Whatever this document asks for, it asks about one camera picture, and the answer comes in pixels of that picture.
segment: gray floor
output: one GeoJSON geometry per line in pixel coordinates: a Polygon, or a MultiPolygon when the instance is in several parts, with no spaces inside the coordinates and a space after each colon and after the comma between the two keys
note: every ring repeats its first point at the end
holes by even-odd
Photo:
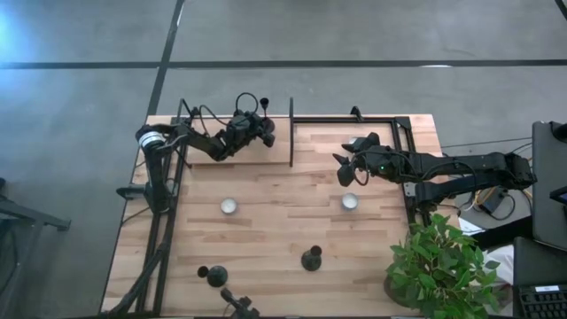
{"type": "MultiPolygon", "coordinates": [[[[2,1],[0,62],[160,61],[174,7],[175,0],[2,1]]],[[[567,58],[565,30],[553,0],[187,0],[171,59],[567,58]]],[[[67,233],[43,234],[21,317],[98,311],[124,206],[114,190],[131,175],[134,132],[157,72],[0,71],[7,195],[73,220],[67,233]]],[[[567,121],[566,82],[567,66],[170,69],[157,113],[172,113],[180,97],[229,113],[236,95],[251,91],[271,98],[272,113],[287,112],[290,96],[296,113],[346,113],[352,105],[433,113],[450,146],[444,152],[506,152],[525,141],[467,144],[529,137],[534,121],[567,121]]],[[[512,218],[529,214],[516,195],[512,218]]]]}

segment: wooden tabletop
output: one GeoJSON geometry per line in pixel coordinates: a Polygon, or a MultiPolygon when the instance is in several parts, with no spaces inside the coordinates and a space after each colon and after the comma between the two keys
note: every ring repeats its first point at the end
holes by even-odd
{"type": "MultiPolygon", "coordinates": [[[[409,117],[416,150],[441,156],[433,117],[409,117]]],[[[153,116],[149,122],[170,119],[153,116]]],[[[414,314],[391,302],[383,289],[385,269],[392,262],[389,246],[408,232],[401,187],[380,178],[371,178],[364,187],[342,187],[331,156],[344,153],[341,143],[369,132],[377,132],[381,144],[393,145],[389,124],[299,124],[294,128],[293,167],[275,160],[185,169],[162,315],[222,315],[227,303],[220,289],[197,276],[200,266],[214,265],[228,270],[226,286],[237,298],[248,296],[261,315],[414,314]],[[347,192],[360,199],[351,212],[340,205],[347,192]],[[221,213],[225,198],[237,201],[234,215],[221,213]],[[312,245],[322,248],[322,266],[308,272],[300,256],[312,245]]],[[[145,179],[142,165],[134,182],[145,179]]],[[[128,202],[124,218],[146,206],[142,199],[128,202]]],[[[148,212],[121,228],[103,310],[118,303],[142,270],[150,223],[148,212]]],[[[456,218],[451,223],[457,225],[456,218]]]]}

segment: black keyboard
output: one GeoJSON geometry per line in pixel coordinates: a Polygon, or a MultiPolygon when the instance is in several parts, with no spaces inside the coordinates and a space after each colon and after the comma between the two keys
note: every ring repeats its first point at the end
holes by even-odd
{"type": "Polygon", "coordinates": [[[567,284],[520,287],[526,318],[567,318],[567,284]]]}

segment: green plant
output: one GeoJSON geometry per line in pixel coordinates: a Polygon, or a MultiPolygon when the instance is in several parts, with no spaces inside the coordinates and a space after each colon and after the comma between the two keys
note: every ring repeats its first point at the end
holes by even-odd
{"type": "Polygon", "coordinates": [[[500,263],[485,264],[480,249],[473,249],[475,240],[447,225],[448,219],[435,214],[430,226],[412,224],[406,242],[390,247],[393,263],[386,271],[392,281],[385,289],[430,318],[486,318],[483,305],[498,307],[490,284],[500,263]]]}

